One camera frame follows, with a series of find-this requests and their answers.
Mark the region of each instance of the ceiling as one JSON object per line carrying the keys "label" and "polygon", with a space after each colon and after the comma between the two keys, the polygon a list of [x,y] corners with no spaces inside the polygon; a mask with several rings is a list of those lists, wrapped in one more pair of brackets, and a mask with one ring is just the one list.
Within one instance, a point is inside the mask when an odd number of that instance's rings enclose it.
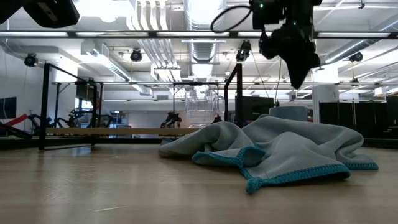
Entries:
{"label": "ceiling", "polygon": [[[125,0],[113,1],[108,5],[108,11],[115,5]],[[396,15],[398,10],[398,1],[395,0],[366,0],[367,6],[377,6],[384,8],[371,8],[365,7],[364,9],[336,9],[336,10],[321,10],[323,7],[348,7],[359,6],[360,0],[323,0],[319,9],[314,12],[315,30],[320,31],[369,31],[373,27],[384,22],[388,18]],[[167,25],[170,30],[186,30],[183,1],[171,0],[167,1]],[[247,4],[247,1],[227,0],[227,5],[233,6],[238,4]],[[224,18],[222,28],[229,27],[237,23],[245,14],[247,10],[238,9],[236,11],[227,13]],[[267,30],[278,28],[279,25],[267,26]],[[1,30],[7,29],[6,24],[0,25]],[[10,30],[44,30],[39,27],[23,10],[18,11],[9,20]],[[125,17],[118,17],[114,22],[103,22],[99,17],[86,17],[83,16],[79,23],[75,26],[66,27],[63,30],[128,30]],[[252,30],[251,16],[243,22],[235,30]],[[181,68],[182,78],[188,78],[191,74],[190,57],[188,44],[182,43],[183,39],[172,39],[172,49],[177,59],[177,63]],[[261,75],[267,82],[276,82],[279,77],[289,81],[289,74],[287,67],[282,61],[280,65],[279,57],[272,60],[265,59],[259,54],[257,46],[257,39],[251,39],[252,51],[251,55],[244,63],[243,67],[243,82],[259,82]],[[317,53],[322,57],[332,53],[336,49],[344,46],[352,40],[342,39],[318,39]],[[81,55],[81,39],[10,39],[10,45],[17,45],[19,48],[25,46],[54,46],[62,49],[73,57],[77,58],[82,65],[87,62],[85,56]],[[140,44],[137,39],[95,39],[95,44],[100,46],[105,44],[109,47],[109,57],[116,61],[123,69],[131,72],[132,77],[136,81],[152,81],[153,78],[149,72],[152,62],[144,54],[141,62],[131,62],[129,56],[133,48],[139,48]],[[215,65],[213,67],[212,77],[218,80],[223,80],[226,77],[226,72],[231,72],[234,68],[236,61],[235,55],[242,40],[240,39],[225,39],[225,43],[218,44],[216,50]],[[350,80],[353,75],[360,75],[363,73],[377,71],[378,69],[398,62],[398,50],[394,49],[398,46],[398,40],[382,40],[364,50],[361,53],[364,55],[362,62],[340,61],[337,63],[340,80]],[[95,64],[87,63],[84,67],[79,68],[79,76],[94,77],[96,80],[101,81],[115,81],[113,73],[106,67]],[[389,77],[398,77],[398,67],[392,67],[391,70],[385,73],[380,73],[370,77],[366,82],[376,82],[379,80],[387,79]]]}

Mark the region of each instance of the red object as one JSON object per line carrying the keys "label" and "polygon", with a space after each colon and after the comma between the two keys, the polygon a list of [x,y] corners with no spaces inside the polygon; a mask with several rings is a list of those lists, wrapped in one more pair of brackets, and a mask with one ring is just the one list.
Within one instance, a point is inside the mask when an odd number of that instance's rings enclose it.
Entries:
{"label": "red object", "polygon": [[19,118],[13,119],[12,121],[8,121],[5,125],[14,126],[16,124],[19,124],[19,123],[25,121],[26,119],[27,119],[27,115],[24,114],[24,115],[20,116]]}

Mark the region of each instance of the wooden floor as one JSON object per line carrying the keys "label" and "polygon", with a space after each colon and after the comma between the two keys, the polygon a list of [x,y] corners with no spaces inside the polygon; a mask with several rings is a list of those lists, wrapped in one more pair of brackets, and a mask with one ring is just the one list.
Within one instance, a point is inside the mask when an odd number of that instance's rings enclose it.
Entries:
{"label": "wooden floor", "polygon": [[155,146],[0,151],[0,222],[397,223],[398,151],[361,152],[380,170],[250,196],[236,169],[162,159]]}

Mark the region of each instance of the exposed ductwork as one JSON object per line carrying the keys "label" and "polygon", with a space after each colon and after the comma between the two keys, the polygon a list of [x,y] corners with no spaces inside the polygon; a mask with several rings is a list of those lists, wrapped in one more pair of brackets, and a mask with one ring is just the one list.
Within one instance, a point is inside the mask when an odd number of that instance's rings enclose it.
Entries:
{"label": "exposed ductwork", "polygon": [[[398,31],[398,14],[390,17],[388,20],[379,24],[372,31],[381,31],[381,32],[394,32]],[[348,44],[340,47],[336,51],[329,53],[324,60],[323,64],[331,64],[336,63],[340,60],[346,59],[349,56],[358,53],[359,51],[369,47],[380,40],[353,40]]]}
{"label": "exposed ductwork", "polygon": [[[184,0],[185,20],[189,30],[209,30],[210,24],[222,10],[226,7],[226,0]],[[220,19],[215,24],[215,29],[219,29],[223,20]],[[190,53],[192,62],[209,63],[214,60],[217,44],[192,43]],[[213,65],[198,64],[192,65],[192,73],[197,77],[211,75]]]}

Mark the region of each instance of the towel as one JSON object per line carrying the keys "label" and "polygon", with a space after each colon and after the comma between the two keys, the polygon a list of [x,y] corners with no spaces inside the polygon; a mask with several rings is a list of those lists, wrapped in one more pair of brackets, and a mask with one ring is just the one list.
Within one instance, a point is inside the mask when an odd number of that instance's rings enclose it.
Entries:
{"label": "towel", "polygon": [[238,167],[252,194],[263,186],[377,170],[369,156],[355,153],[362,144],[362,135],[349,128],[268,116],[242,129],[219,122],[176,141],[164,140],[159,154],[192,156],[204,166]]}

